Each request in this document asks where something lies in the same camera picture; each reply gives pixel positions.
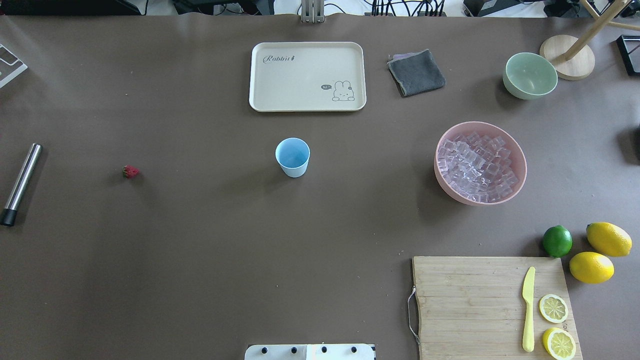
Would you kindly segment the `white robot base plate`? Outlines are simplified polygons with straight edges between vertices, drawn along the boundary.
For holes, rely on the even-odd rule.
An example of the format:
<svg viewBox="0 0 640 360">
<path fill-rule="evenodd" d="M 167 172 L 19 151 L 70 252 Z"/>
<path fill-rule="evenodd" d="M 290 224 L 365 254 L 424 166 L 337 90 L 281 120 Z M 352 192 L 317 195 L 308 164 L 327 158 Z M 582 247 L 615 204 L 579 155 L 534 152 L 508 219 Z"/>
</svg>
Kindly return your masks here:
<svg viewBox="0 0 640 360">
<path fill-rule="evenodd" d="M 245 360 L 375 360 L 374 344 L 254 344 L 247 347 Z"/>
</svg>

